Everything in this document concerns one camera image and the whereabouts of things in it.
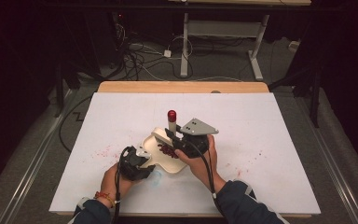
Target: person's right hand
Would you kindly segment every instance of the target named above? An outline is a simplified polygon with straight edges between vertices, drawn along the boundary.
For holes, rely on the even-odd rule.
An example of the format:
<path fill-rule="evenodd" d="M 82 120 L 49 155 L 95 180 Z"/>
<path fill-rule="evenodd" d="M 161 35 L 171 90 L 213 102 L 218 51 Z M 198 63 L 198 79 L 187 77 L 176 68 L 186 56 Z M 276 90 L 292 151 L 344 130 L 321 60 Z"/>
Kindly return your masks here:
<path fill-rule="evenodd" d="M 216 148 L 214 147 L 214 137 L 210 134 L 208 134 L 208 141 L 209 150 L 204 153 L 204 157 L 205 160 L 208 162 L 208 166 L 212 168 L 211 172 L 213 174 L 213 185 L 215 193 L 217 193 L 226 184 L 226 181 L 217 173 L 217 152 Z M 190 159 L 185 154 L 185 152 L 180 149 L 176 149 L 175 154 L 182 162 L 186 163 L 190 167 L 190 170 L 193 175 L 198 178 L 209 190 L 211 190 L 207 168 L 202 158 L 197 157 Z"/>

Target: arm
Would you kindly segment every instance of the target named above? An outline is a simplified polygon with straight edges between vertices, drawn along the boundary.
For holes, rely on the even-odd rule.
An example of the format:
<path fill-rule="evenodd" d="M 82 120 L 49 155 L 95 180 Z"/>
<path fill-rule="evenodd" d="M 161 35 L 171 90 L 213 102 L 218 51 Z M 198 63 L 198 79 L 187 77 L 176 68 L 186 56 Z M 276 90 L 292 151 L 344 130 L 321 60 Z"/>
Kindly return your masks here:
<path fill-rule="evenodd" d="M 110 199 L 99 197 L 95 200 L 83 198 L 77 204 L 74 218 L 69 223 L 110 223 L 109 208 L 113 207 L 111 203 L 116 199 L 115 176 L 117 171 L 117 163 L 104 173 L 101 183 L 101 193 L 108 194 Z M 120 177 L 120 195 L 123 198 L 130 188 L 136 182 Z"/>
<path fill-rule="evenodd" d="M 226 181 L 217 173 L 217 153 L 214 147 L 214 138 L 208 135 L 209 152 L 204 157 L 209 162 L 211 158 L 213 185 L 217 193 L 217 202 L 228 223 L 287 223 L 274 212 L 271 212 L 264 204 L 259 203 L 250 195 L 252 189 L 240 181 Z M 183 151 L 176 149 L 176 155 L 186 163 L 193 175 L 198 178 L 209 190 L 209 179 L 204 162 L 201 158 L 190 159 Z"/>

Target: sleeve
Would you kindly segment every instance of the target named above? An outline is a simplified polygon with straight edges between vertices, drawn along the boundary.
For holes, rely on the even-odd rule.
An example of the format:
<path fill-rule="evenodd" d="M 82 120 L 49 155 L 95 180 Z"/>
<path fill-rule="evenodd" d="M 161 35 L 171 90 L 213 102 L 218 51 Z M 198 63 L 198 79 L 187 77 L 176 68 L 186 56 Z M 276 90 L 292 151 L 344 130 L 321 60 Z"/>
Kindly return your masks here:
<path fill-rule="evenodd" d="M 273 212 L 255 199 L 250 186 L 228 181 L 217 194 L 217 203 L 229 224 L 260 223 L 288 224 L 278 213 Z"/>
<path fill-rule="evenodd" d="M 82 198 L 68 224 L 109 224 L 109 209 L 97 200 Z"/>

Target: hand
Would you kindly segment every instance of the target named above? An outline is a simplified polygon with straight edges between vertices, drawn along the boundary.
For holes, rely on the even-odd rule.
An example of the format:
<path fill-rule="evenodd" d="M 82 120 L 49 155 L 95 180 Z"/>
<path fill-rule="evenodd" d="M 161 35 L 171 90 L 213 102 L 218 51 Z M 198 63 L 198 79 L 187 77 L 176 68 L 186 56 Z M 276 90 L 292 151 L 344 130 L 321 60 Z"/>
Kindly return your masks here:
<path fill-rule="evenodd" d="M 205 160 L 208 162 L 208 166 L 210 166 L 210 157 L 211 157 L 211 167 L 213 174 L 213 186 L 215 193 L 219 192 L 220 189 L 226 184 L 226 181 L 220 177 L 217 173 L 216 165 L 217 165 L 217 152 L 214 147 L 214 137 L 208 134 L 209 141 L 209 151 L 204 153 Z M 193 175 L 198 178 L 209 190 L 211 190 L 211 186 L 209 183 L 209 177 L 207 168 L 205 166 L 204 161 L 201 157 L 190 159 L 182 150 L 176 149 L 175 154 L 179 157 L 179 159 L 186 163 L 189 167 Z"/>
<path fill-rule="evenodd" d="M 109 168 L 104 173 L 103 181 L 101 183 L 101 193 L 108 193 L 109 197 L 113 200 L 113 202 L 116 199 L 116 171 L 117 171 L 117 163 Z M 130 181 L 128 179 L 125 179 L 123 175 L 120 175 L 120 198 L 124 198 L 125 195 L 128 193 L 130 188 L 134 186 L 137 181 Z M 103 203 L 106 207 L 110 208 L 112 207 L 112 204 L 109 200 L 105 199 L 104 197 L 99 197 L 97 199 L 101 203 Z"/>

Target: wooden edge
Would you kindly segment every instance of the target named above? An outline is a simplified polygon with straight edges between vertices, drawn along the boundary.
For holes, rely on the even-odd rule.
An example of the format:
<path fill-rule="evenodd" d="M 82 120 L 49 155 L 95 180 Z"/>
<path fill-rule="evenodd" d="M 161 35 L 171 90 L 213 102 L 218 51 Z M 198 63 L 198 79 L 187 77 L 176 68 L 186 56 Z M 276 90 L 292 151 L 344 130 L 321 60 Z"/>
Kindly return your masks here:
<path fill-rule="evenodd" d="M 105 81 L 98 92 L 256 93 L 269 92 L 269 87 L 264 82 Z"/>
<path fill-rule="evenodd" d="M 169 0 L 170 2 L 182 2 L 181 0 Z M 188 3 L 204 4 L 237 4 L 237 5 L 263 5 L 263 6 L 310 6 L 310 0 L 187 0 Z"/>

